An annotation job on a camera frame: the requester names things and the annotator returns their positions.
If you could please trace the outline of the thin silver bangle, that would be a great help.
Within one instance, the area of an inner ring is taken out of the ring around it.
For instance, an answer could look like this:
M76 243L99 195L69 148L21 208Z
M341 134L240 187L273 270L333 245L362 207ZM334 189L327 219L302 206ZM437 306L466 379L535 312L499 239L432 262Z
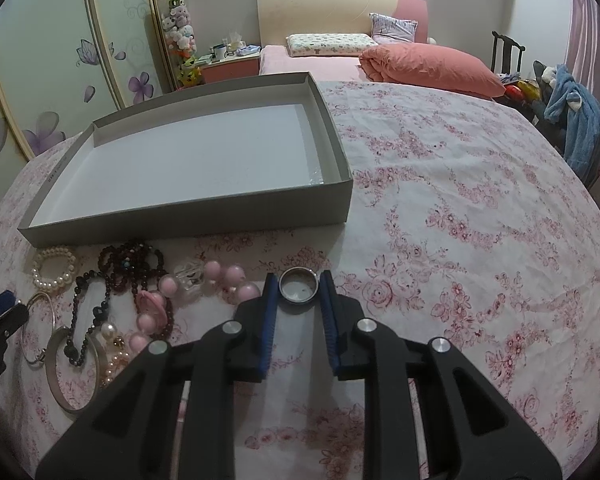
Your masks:
M37 368L44 364L48 340L56 330L57 314L47 292L36 292L26 307L28 318L20 328L20 350L24 362Z

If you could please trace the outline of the pearl pendant earring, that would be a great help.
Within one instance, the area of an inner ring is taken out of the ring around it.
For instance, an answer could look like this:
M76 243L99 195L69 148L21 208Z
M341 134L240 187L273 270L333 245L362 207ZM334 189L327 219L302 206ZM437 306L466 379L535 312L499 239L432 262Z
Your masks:
M115 348L117 351L121 351L125 347L125 341L114 323L106 322L102 324L100 326L100 336L102 336L108 347Z

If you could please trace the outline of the pink floral bed sheet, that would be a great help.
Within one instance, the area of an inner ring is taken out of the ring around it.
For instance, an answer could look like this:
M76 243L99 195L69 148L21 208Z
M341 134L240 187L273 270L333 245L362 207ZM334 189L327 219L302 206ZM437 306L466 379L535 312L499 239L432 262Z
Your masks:
M600 210L511 108L395 84L320 82L353 177L342 226L156 243L243 266L249 281L291 266L332 269L338 290L401 337L445 336L500 390L568 478L600 416ZM0 203L0 292L34 293L20 219L76 138L24 166ZM236 384L237 479L359 479L360 382L337 382L320 309L278 311L270 372ZM9 341L0 439L33 474L72 420L44 370Z

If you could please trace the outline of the white floral pillow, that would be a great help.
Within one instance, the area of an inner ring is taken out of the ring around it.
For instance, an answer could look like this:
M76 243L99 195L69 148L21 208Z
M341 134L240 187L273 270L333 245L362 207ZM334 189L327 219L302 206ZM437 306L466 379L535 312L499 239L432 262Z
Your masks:
M286 38L293 58L305 56L359 56L377 42L366 34L292 34Z

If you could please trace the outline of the folded salmon duvet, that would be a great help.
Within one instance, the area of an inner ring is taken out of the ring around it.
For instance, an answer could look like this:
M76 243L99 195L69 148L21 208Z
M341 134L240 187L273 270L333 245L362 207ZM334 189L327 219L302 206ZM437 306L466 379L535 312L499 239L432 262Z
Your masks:
M380 44L358 57L371 81L411 84L495 99L505 87L480 58L449 47L419 42Z

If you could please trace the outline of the pink bedside table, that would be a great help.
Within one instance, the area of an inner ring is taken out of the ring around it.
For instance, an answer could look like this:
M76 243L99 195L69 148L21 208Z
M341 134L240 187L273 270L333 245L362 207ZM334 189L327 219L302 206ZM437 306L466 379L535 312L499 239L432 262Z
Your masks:
M202 79L206 84L224 80L258 76L260 72L260 54L235 56L204 66Z

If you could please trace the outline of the lilac patterned pillow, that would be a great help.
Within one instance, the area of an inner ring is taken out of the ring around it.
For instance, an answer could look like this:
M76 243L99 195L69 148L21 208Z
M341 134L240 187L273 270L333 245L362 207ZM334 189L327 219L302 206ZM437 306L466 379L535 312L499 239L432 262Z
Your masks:
M372 34L370 35L378 44L395 44L416 40L418 21L394 18L393 16L371 13Z

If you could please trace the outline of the dark wooden chair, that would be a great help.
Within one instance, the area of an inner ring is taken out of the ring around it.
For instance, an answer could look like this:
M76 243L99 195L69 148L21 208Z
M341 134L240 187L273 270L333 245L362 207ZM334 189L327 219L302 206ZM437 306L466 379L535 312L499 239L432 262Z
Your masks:
M495 72L496 61L501 61L501 74L520 73L522 66L522 56L526 47L518 44L516 40L506 35L501 35L494 30L492 32L492 56L491 70ZM516 65L513 65L513 52L517 51Z

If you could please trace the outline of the floral sliding wardrobe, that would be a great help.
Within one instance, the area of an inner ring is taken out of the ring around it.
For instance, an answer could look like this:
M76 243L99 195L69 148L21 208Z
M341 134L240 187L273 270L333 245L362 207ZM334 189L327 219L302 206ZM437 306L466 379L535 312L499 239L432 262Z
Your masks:
M0 203L32 158L170 91L156 15L155 0L4 0Z

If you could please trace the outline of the wide silver cuff bangle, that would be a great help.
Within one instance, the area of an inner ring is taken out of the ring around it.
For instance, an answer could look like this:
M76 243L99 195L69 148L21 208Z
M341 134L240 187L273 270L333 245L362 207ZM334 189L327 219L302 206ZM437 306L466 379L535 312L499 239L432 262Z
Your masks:
M76 418L102 392L107 359L100 342L94 335L88 335L84 362L72 365L61 352L68 336L66 326L53 331L46 346L44 370L48 388L57 405L66 415Z

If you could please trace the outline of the white mug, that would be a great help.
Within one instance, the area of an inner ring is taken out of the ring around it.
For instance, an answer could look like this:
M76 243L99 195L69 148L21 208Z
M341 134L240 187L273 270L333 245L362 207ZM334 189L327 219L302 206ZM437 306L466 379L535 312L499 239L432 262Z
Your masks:
M224 44L217 44L213 47L212 52L215 61L223 61L227 55L227 46L224 46Z

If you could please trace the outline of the blue bathrobe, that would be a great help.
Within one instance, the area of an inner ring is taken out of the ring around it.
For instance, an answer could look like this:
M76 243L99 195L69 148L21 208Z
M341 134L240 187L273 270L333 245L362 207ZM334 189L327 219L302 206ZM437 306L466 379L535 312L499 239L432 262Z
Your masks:
M567 128L562 154L582 183L590 186L600 166L600 102L560 64L544 118L556 124L564 113Z

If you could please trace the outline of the grey cardboard tray box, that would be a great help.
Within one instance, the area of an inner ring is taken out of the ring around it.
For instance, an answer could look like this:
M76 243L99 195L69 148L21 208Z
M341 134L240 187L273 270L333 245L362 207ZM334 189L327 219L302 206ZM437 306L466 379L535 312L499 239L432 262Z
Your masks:
M353 181L314 78L204 84L95 120L20 223L34 246L331 226Z

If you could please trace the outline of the beige pink headboard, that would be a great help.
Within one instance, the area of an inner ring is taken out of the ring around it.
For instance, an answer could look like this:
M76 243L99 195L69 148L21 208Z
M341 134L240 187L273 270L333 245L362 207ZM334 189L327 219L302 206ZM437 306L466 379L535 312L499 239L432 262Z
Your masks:
M418 23L415 40L428 40L425 0L257 0L261 44L284 44L291 34L370 34L372 12Z

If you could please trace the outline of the pink mattress sheet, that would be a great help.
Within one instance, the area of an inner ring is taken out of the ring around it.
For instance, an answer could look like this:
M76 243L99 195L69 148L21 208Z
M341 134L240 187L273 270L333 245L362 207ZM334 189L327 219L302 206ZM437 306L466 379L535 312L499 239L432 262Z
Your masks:
M260 75L310 73L316 81L368 81L358 58L350 56L300 56L293 58L284 46L265 46Z

